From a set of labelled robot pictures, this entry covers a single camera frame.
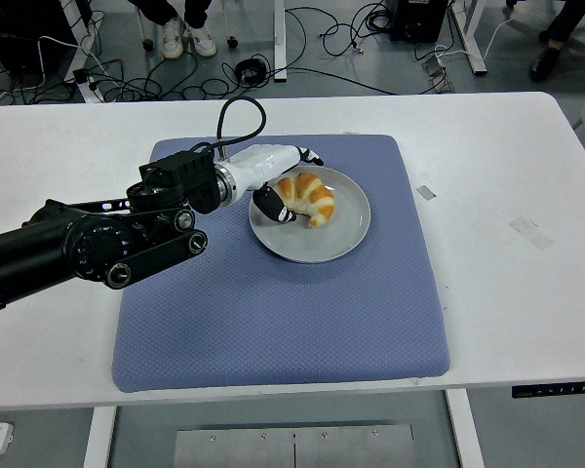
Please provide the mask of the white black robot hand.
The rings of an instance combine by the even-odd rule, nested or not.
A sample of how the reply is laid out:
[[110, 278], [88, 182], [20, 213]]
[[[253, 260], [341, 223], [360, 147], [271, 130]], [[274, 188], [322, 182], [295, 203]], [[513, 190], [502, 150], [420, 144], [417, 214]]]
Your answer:
[[215, 169], [220, 204], [232, 205], [246, 191], [252, 190], [254, 205], [269, 219], [281, 223], [296, 220], [296, 215], [285, 206], [268, 182], [301, 161], [323, 165], [314, 151], [281, 144], [255, 144], [225, 161], [217, 162]]

